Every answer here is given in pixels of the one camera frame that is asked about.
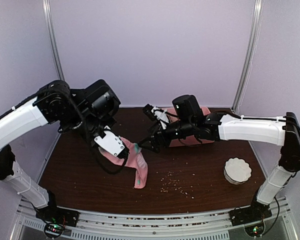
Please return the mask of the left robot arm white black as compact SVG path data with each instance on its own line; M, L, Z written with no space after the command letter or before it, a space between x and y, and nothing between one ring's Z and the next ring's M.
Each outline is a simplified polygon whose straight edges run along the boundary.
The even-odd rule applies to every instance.
M62 218L55 195L22 170L11 142L24 134L53 123L59 133L82 129L89 148L100 147L113 157L128 161L129 149L112 131L120 100L102 79L84 89L73 89L65 81L54 80L0 116L0 181L5 181L51 222Z

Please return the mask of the pink patterned sock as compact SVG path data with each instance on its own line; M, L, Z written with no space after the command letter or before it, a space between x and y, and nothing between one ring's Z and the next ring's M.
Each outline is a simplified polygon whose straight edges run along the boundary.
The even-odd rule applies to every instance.
M144 159L144 156L141 152L141 148L138 147L136 143L129 141L128 139L121 137L121 140L129 149L129 155L125 167L135 169L135 189L143 189L147 183L148 177L148 164ZM102 147L99 147L99 152L107 158L112 164L121 166L124 162L123 159L119 159L116 156L111 155L109 152L104 150Z

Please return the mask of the pink divided organizer tray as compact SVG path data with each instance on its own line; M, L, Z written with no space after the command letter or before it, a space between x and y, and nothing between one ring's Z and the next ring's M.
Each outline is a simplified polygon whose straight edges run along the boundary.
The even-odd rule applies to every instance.
M168 107L168 108L163 108L163 110L166 110L167 113L173 114L173 115L177 115L176 110L173 107ZM208 107L206 106L202 106L201 110L203 112L203 115L206 116L208 114L210 114L210 110ZM170 122L176 122L178 120L178 118L173 117L173 116L168 116L168 119L170 120ZM206 140L206 139L200 139L200 141L202 143L200 143L195 136L187 136L185 139L181 139L181 142L178 139L173 139L169 145L170 148L172 147L182 147L182 146L186 146L186 147L193 147L193 146L198 146L200 144L212 144L214 143L213 140Z

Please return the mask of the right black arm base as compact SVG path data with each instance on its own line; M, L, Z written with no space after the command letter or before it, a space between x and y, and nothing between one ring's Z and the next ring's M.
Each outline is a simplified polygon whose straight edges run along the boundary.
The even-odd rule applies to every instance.
M253 222L260 222L273 214L269 209L263 210L252 206L239 207L229 211L229 218L232 226L246 225Z

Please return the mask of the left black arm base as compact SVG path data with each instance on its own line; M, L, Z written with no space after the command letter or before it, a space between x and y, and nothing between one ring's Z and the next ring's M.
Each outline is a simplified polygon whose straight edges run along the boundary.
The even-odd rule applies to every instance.
M75 210L57 209L35 209L36 217L44 223L54 223L62 226L76 227L80 213Z

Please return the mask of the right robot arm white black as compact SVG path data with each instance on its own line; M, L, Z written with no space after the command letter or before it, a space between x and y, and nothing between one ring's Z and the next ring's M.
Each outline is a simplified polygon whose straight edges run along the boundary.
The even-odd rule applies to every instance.
M267 180L259 187L253 205L246 210L249 220L258 220L277 193L290 178L300 171L300 125L293 112L277 117L238 116L233 112L203 110L194 95L181 95L172 101L177 120L170 122L170 113L147 104L142 110L158 124L138 146L158 153L169 147L172 140L194 136L198 141L252 141L280 146L280 159Z

